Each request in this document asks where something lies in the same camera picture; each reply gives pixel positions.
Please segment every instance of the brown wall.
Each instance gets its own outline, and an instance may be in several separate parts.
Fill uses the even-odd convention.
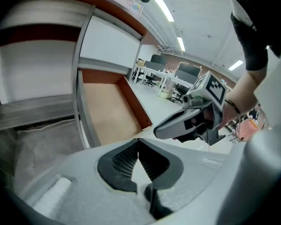
[[[227,85],[231,88],[234,88],[235,86],[235,82],[231,81],[229,78],[225,77],[224,75],[214,71],[214,70],[211,70],[210,68],[208,67],[205,67],[203,66],[202,64],[199,64],[197,62],[194,62],[194,61],[190,61],[188,59],[184,59],[184,58],[180,58],[180,57],[177,57],[177,56],[173,56],[173,55],[168,55],[168,54],[163,54],[165,57],[166,57],[166,60],[167,60],[167,63],[165,65],[166,68],[175,68],[177,69],[180,62],[186,62],[186,63],[189,63],[189,65],[196,65],[196,66],[202,66],[201,67],[201,72],[199,75],[203,75],[205,74],[206,72],[208,71],[211,71],[217,78],[219,79],[224,79],[226,82],[227,82]]]

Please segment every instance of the computer monitor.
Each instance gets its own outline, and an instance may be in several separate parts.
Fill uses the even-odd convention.
[[[181,62],[178,70],[184,71],[186,73],[189,73],[189,74],[197,77],[199,75],[201,69],[198,67],[195,67],[193,65]]]
[[[151,57],[151,62],[159,63],[165,65],[167,60],[164,56],[162,55],[155,55],[153,54]]]

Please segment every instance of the ceiling light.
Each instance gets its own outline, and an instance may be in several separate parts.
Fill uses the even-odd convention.
[[[164,3],[164,1],[163,0],[155,0],[155,2],[161,8],[161,10],[163,11],[164,15],[167,17],[169,22],[173,22],[174,18],[172,16],[172,14],[170,13],[170,10],[168,9],[167,5]]]
[[[233,71],[235,68],[239,67],[240,65],[242,65],[244,62],[241,60],[238,60],[236,63],[234,63],[231,67],[229,67],[230,71]]]
[[[179,44],[180,44],[181,50],[182,50],[183,52],[185,52],[185,47],[184,47],[184,44],[183,44],[182,37],[177,37],[177,39],[178,39],[178,42],[179,42]]]

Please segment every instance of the ceiling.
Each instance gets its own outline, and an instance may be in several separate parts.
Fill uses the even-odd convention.
[[[245,72],[245,63],[233,71],[228,68],[237,60],[244,61],[241,45],[234,32],[230,0],[164,0],[174,22],[168,22],[154,0],[142,3],[139,20],[145,23],[163,45],[166,53],[201,63],[237,81]],[[177,40],[182,37],[185,52]],[[269,70],[278,63],[269,52]]]

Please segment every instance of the open drawer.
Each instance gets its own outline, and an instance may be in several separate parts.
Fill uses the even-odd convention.
[[[81,129],[90,147],[132,138],[152,125],[122,74],[80,69],[77,89]]]

